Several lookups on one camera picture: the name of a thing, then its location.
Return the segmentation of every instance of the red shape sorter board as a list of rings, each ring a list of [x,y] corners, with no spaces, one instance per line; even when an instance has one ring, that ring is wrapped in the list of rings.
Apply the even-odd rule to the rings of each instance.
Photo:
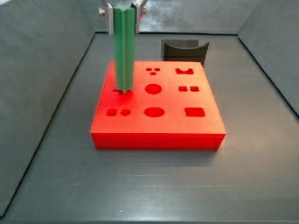
[[[111,62],[89,132],[97,149],[216,150],[225,128],[201,64],[137,61],[123,94]]]

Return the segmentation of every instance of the green peg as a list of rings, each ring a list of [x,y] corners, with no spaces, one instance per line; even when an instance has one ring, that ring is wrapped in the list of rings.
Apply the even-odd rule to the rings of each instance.
[[[115,11],[116,89],[133,89],[136,9],[119,5]]]

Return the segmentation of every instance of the hole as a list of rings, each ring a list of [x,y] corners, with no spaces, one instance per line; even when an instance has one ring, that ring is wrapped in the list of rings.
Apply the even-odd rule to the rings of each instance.
[[[129,110],[129,109],[123,109],[123,110],[120,111],[120,115],[121,115],[121,116],[129,116],[129,114],[131,114],[131,110]]]
[[[117,110],[115,108],[111,108],[108,111],[107,111],[107,116],[115,116],[117,114]]]
[[[144,114],[151,117],[159,117],[164,115],[164,110],[161,108],[147,108]]]
[[[188,90],[187,87],[183,87],[183,86],[179,87],[180,92],[187,92],[187,90]]]
[[[119,95],[125,95],[125,94],[128,94],[128,93],[131,92],[131,90],[127,90],[125,93],[124,93],[123,90],[117,90],[117,89],[113,89],[112,91],[113,91],[113,92],[117,92]]]
[[[157,95],[161,93],[163,88],[157,84],[149,84],[145,86],[144,91],[151,95]]]
[[[205,116],[203,108],[185,108],[184,113],[187,116],[195,116],[195,117]]]
[[[200,92],[200,89],[199,89],[199,87],[191,87],[191,91],[192,92]]]
[[[188,70],[183,71],[180,68],[175,68],[175,72],[177,74],[193,74],[192,69],[189,68]]]

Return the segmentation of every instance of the gray wall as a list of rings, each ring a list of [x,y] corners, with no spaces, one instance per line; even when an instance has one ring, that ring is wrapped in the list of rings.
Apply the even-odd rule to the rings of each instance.
[[[109,0],[112,4],[135,0]],[[237,34],[260,0],[148,0],[141,32]],[[96,32],[108,30],[99,0],[79,0]]]
[[[264,0],[239,38],[299,115],[298,0]]]
[[[76,0],[0,6],[0,216],[92,37]]]

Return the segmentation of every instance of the red board top surface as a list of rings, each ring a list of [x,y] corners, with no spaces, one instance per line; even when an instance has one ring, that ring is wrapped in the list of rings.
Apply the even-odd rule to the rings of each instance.
[[[137,61],[135,89],[116,91],[115,63],[91,126],[92,134],[225,135],[211,86],[196,62]]]

